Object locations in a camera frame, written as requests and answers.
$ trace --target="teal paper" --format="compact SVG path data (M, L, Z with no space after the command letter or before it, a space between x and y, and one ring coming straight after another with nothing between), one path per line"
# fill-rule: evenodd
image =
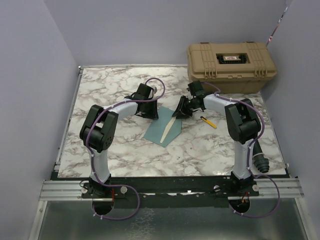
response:
M162 135L164 134L165 128L170 122L173 113L174 111L170 110L169 108L166 108L163 106L160 107L158 111L159 119L154 120L150 124L143 138L165 148L181 133L182 120L176 119L171 129L169 130L168 134L166 135L163 143L160 143L160 140L162 138Z

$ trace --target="cable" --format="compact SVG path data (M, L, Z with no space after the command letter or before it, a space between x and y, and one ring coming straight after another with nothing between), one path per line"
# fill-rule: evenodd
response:
M262 134L264 134L265 127L266 127L266 126L265 126L264 117L261 115L261 113L260 113L255 107L247 104L246 102L243 102L243 101L240 101L240 100L234 100L234 99L227 98L227 97L224 97L224 96L219 96L219 93L221 92L221 90L220 90L217 86L213 85L212 83L204 82L204 84L210 85L210 86L214 87L215 89L217 89L217 91L215 91L215 92L213 93L217 98L222 99L222 100L226 100L226 101L230 101L230 102L232 102L232 103L240 103L240 104L243 104L243 105L245 105L246 107L248 107L248 108L252 109L253 111L255 111L256 114L259 116L259 118L260 118L260 120L261 120L261 125L262 125L262 127L261 127L261 132L260 132L260 134L259 134L255 139L253 139L252 142L250 142L250 144L248 145L248 152L247 152L247 156L246 156L246 166L247 166L248 171L250 172L250 174L251 174L255 179L258 179L258 178L260 178L260 177L265 177L265 178L268 178L268 179L274 184L274 186L275 186L275 188L276 188L276 191L277 191L277 195L278 195L276 206L275 206L274 209L271 210L269 213L266 213L266 214L264 214L264 215L258 215L258 216L253 216L253 215L247 215L247 214L240 213L240 212L236 211L230 204L229 204L229 206L230 206L230 208L233 210L233 212L234 212L235 214L238 214L238 215L243 216L243 217L253 218L253 219L259 219L259 218L268 217L268 216L270 216L271 214L273 214L273 213L279 208L279 205L280 205L280 191L279 191L279 188L278 188L276 182L275 182L271 177L269 177L268 175L266 175L266 174L259 174L259 175L255 176L254 173L253 173L253 172L251 171L251 169L250 169L251 146L253 146L253 144L254 144L256 141L258 141L258 139L262 136Z
M124 184L116 184L116 185L112 185L112 184L104 184L98 177L98 174L96 173L96 168L95 168L95 164L94 164L94 161L95 161L95 153L94 151L91 149L91 147L89 146L89 139L90 139L90 136L91 136L91 133L93 131L93 129L95 128L96 124L99 122L100 118L107 112L109 111L110 109L112 108L115 108L115 107L118 107L122 104L125 104L125 103L148 103L148 102L153 102L153 101L156 101L160 98L162 98L165 94L165 91L166 91L166 86L165 86L165 83L159 79L159 78L156 78L156 77L152 77L152 78L149 78L145 84L147 84L149 81L151 80L157 80L159 81L162 86L163 86L163 91L161 93L160 96L154 98L154 99L149 99L149 100L125 100L125 101L121 101L121 102L118 102L116 103L115 105L113 106L110 106L110 107L107 107L106 109L104 109L100 114L99 116L96 118L96 120L93 122L91 128L90 128L90 131L86 137L86 140L85 140L85 146L86 148L89 150L89 152L91 153L90 154L90 162L91 162L91 169L92 169L92 172L93 172L93 175L95 176L96 180L98 181L98 183L104 187L107 187L107 188L117 188L117 187L126 187L128 189L131 189L134 191L134 193L136 194L137 196L137 199L138 199L138 203L137 203L137 206L134 210L133 213L131 213L130 215L128 216L125 216L125 217L110 217L110 216L105 216L105 215L99 215L96 213L96 210L95 210L95 206L92 205L92 210L94 212L93 216L98 216L100 217L101 219L109 219L109 220L125 220L125 219L129 219L131 218L132 216L134 216L138 210L139 210L139 207L140 207L140 197L139 197L139 193L137 192L137 190L135 188L133 188L132 186L129 186L129 185L124 185Z

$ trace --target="metal floor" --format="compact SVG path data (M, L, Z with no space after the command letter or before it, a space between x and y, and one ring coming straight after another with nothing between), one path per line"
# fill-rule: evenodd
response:
M261 215L275 199L254 199L248 214ZM246 218L229 208L141 208L122 221L93 217L89 201L50 201L40 240L306 240L295 199L282 199L277 212L266 218ZM125 216L132 209L111 215Z

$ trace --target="yellow marker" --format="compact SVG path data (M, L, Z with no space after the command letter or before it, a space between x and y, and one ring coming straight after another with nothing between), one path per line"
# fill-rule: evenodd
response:
M209 124L211 127L213 127L214 129L217 128L216 125L214 125L212 122L210 122L208 119L206 119L204 116L200 117L203 121L205 121L207 124Z

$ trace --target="screw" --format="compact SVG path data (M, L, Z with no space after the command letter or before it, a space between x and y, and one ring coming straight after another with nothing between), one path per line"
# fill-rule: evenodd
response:
M82 193L82 194L86 194L87 192L88 192L88 189L86 189L86 188L84 188L84 187L81 188L81 193Z
M219 192L219 191L221 190L221 188L220 188L219 185L215 185L215 186L213 187L213 190L214 190L215 192Z
M253 186L252 186L252 190L255 191L255 192L258 192L258 191L259 191L259 186L256 185L256 184L253 185Z
M120 192L121 192L122 194L125 194L127 191L128 191L128 189L127 189L125 186L122 186L122 187L120 188Z

